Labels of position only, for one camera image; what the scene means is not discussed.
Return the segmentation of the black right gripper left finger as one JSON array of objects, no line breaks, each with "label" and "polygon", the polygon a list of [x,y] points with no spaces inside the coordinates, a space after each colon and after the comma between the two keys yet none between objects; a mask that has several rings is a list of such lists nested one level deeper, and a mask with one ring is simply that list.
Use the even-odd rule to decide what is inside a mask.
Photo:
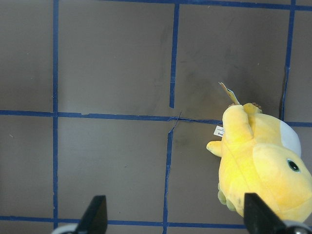
[{"label": "black right gripper left finger", "polygon": [[78,226],[77,234],[105,234],[108,227],[107,203],[105,195],[92,198]]}]

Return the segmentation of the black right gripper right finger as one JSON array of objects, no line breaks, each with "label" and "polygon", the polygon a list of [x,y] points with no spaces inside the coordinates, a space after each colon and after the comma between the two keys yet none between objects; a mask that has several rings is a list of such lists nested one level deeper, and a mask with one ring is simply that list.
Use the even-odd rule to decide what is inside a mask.
[{"label": "black right gripper right finger", "polygon": [[243,219],[250,234],[284,234],[286,230],[286,224],[256,193],[245,193]]}]

